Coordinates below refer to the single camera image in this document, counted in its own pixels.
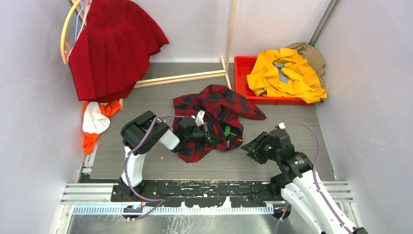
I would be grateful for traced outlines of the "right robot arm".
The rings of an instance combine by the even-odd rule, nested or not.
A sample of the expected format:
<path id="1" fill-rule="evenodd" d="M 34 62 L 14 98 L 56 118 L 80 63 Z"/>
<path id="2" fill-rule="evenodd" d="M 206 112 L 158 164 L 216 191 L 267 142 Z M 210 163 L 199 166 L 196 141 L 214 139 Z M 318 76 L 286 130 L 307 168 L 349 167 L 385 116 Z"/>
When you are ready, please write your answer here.
<path id="1" fill-rule="evenodd" d="M 259 164 L 275 161 L 280 174 L 272 177 L 269 189 L 276 200 L 285 200 L 310 226 L 313 234 L 365 234 L 339 208 L 321 183 L 306 154 L 295 150 L 289 134 L 276 128 L 262 132 L 241 147 Z"/>

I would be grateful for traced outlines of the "green hanger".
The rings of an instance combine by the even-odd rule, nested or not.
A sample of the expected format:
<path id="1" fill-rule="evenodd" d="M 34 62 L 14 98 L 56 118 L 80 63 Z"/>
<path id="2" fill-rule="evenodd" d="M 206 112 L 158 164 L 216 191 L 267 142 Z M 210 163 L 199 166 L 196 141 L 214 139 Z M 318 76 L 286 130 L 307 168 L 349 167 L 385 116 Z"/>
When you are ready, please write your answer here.
<path id="1" fill-rule="evenodd" d="M 243 132 L 230 125 L 225 126 L 224 135 L 229 141 L 244 141 Z"/>

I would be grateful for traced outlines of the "wooden clothes rack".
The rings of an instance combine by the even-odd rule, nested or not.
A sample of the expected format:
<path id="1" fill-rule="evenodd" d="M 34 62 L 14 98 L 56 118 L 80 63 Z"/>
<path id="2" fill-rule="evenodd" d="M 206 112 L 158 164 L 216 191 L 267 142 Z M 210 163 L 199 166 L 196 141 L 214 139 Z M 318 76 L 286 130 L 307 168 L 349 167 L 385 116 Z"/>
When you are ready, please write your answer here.
<path id="1" fill-rule="evenodd" d="M 144 80 L 137 81 L 135 83 L 134 88 L 142 88 L 142 87 L 149 87 L 149 86 L 163 85 L 163 84 L 169 84 L 169 83 L 198 80 L 198 79 L 206 79 L 206 78 L 216 78 L 216 77 L 225 77 L 228 87 L 231 88 L 231 83 L 230 83 L 229 76 L 228 76 L 228 68 L 229 68 L 229 60 L 230 60 L 230 53 L 231 53 L 231 46 L 232 46 L 232 39 L 233 39 L 234 23 L 235 23 L 235 17 L 236 17 L 236 7 L 237 7 L 237 1 L 233 0 L 232 6 L 230 9 L 226 57 L 220 56 L 220 60 L 222 63 L 221 70 L 176 75 L 176 76 L 169 76 L 169 77 L 162 77 L 162 78 L 144 79 Z"/>

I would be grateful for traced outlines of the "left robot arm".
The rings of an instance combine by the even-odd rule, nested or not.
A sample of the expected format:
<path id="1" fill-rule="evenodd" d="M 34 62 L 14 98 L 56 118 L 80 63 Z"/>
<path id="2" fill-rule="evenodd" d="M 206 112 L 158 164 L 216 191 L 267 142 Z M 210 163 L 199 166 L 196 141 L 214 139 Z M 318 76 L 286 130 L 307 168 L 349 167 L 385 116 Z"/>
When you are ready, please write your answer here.
<path id="1" fill-rule="evenodd" d="M 202 147 L 222 143 L 222 137 L 214 133 L 204 120 L 204 111 L 194 116 L 176 116 L 178 125 L 171 129 L 152 111 L 146 111 L 131 120 L 121 129 L 125 149 L 125 163 L 118 184 L 113 187 L 115 198 L 137 201 L 142 195 L 143 166 L 146 154 L 156 143 L 161 143 L 168 150 L 177 153 L 186 143 L 199 143 Z"/>

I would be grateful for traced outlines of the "red skirt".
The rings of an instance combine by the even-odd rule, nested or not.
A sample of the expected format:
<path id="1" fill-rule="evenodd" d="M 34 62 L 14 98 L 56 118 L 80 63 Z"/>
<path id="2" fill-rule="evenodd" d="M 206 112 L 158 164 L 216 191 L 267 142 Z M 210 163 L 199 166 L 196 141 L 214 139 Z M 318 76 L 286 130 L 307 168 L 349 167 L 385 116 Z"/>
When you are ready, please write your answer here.
<path id="1" fill-rule="evenodd" d="M 94 0 L 68 65 L 80 101 L 126 98 L 169 43 L 156 21 L 131 0 Z"/>

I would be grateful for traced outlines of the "dark plaid garment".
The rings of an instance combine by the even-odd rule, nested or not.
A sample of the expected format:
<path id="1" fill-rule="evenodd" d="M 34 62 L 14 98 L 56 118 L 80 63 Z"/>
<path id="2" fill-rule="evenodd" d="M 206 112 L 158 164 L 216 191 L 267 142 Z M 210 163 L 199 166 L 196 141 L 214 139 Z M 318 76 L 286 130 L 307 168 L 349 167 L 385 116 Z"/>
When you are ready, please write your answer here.
<path id="1" fill-rule="evenodd" d="M 205 123 L 224 140 L 215 146 L 204 146 L 197 141 L 185 143 L 178 156 L 187 163 L 200 161 L 212 150 L 225 152 L 240 147 L 241 141 L 229 141 L 224 135 L 227 125 L 244 133 L 239 117 L 252 120 L 266 119 L 264 112 L 250 100 L 223 85 L 209 85 L 198 94 L 176 97 L 173 99 L 173 107 L 176 116 L 195 116 L 200 110 L 205 111 Z"/>

